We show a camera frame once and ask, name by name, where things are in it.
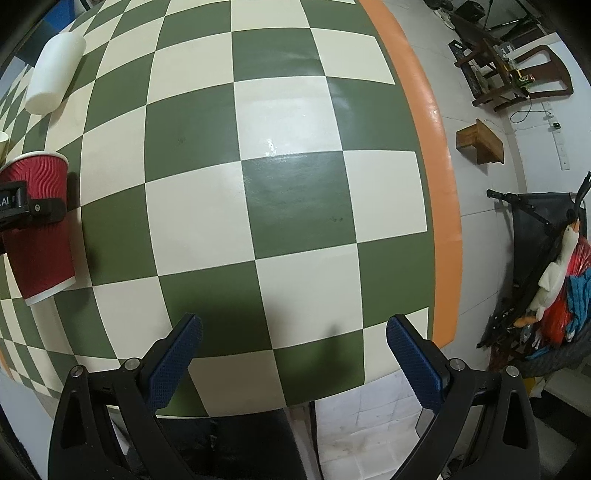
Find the brown cardboard box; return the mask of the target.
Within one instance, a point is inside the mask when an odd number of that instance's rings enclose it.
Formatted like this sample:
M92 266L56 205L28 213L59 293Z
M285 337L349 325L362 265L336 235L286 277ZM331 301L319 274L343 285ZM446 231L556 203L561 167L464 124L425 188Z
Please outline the brown cardboard box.
M480 119L456 132L456 149L477 165L505 162L502 140Z

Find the black stroller with clothes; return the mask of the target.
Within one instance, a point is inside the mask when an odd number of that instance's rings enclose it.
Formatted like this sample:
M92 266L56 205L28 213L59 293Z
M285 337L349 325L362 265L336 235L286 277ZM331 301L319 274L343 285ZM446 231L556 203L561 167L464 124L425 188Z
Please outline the black stroller with clothes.
M511 210L513 285L478 346L491 347L525 378L590 355L589 194L589 177L575 193L486 192Z

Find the plain white foam cup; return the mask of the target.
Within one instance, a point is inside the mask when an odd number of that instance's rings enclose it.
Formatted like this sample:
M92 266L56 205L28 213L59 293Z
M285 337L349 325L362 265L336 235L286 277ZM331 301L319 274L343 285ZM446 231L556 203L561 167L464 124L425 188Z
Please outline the plain white foam cup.
M28 113L44 116L60 106L85 49L86 41L77 32L60 33L45 44L26 90Z

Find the white duck plush toy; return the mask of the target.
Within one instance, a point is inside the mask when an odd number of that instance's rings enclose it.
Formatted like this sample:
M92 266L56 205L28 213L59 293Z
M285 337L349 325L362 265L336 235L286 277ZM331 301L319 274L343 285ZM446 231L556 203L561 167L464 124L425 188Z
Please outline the white duck plush toy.
M563 286L567 269L579 240L580 221L568 225L564 231L561 243L561 251L555 261L552 261L543 272L538 281L539 289L527 308L525 316L514 322L517 328L539 322L545 311L557 299Z

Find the red ribbed paper cup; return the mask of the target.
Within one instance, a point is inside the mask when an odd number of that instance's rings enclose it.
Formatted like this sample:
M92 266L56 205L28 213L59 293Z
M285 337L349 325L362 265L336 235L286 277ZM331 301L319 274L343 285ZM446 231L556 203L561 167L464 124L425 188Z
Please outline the red ribbed paper cup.
M68 160L33 151L1 167L1 252L28 306L76 282L67 223Z

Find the brown wooden chair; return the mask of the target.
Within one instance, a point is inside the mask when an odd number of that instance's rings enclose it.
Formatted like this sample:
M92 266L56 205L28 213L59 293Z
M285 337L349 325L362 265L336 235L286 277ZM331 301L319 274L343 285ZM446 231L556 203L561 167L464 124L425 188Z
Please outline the brown wooden chair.
M574 93L566 65L549 46L541 44L511 58L486 30L455 13L450 20L460 39L449 48L472 91L474 106L496 101L494 110L499 112L528 100Z

